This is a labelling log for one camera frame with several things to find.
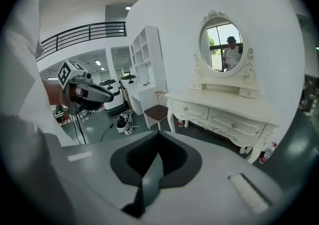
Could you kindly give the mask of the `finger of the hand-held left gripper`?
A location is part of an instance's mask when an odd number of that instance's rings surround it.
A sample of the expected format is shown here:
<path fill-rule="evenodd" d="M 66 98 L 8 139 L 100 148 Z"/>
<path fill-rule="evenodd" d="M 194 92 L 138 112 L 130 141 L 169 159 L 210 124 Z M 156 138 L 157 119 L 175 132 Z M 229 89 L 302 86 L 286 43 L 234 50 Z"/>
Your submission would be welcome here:
<path fill-rule="evenodd" d="M 103 106 L 101 102 L 83 101 L 81 108 L 87 111 L 97 111 Z"/>

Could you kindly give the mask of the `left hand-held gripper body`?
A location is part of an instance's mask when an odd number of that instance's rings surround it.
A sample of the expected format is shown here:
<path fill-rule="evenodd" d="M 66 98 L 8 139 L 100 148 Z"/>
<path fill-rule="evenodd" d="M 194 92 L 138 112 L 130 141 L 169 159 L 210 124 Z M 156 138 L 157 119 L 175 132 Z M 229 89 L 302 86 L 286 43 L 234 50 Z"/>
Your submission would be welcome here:
<path fill-rule="evenodd" d="M 77 115 L 84 109 L 83 101 L 109 103 L 114 100 L 111 91 L 93 83 L 92 75 L 78 62 L 64 60 L 57 79 L 63 89 L 63 96 L 68 102 L 69 115 Z"/>

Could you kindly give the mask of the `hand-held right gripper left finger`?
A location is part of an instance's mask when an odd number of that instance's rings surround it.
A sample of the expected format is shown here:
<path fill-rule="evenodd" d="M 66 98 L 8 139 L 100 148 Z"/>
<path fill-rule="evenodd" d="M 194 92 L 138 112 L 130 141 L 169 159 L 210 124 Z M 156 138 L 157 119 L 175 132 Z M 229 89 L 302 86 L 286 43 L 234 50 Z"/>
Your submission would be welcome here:
<path fill-rule="evenodd" d="M 112 154 L 110 166 L 122 183 L 140 186 L 158 154 L 158 134 L 157 131 L 152 131 Z"/>

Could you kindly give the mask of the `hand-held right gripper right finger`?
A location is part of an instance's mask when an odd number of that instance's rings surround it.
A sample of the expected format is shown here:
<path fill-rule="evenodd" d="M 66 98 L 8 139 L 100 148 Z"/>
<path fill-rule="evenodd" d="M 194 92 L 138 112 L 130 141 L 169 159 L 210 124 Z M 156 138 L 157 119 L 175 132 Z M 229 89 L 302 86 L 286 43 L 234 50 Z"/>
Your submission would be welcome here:
<path fill-rule="evenodd" d="M 200 171 L 202 157 L 190 145 L 180 141 L 175 135 L 158 132 L 158 153 L 162 159 L 163 177 L 160 187 L 183 187 Z"/>

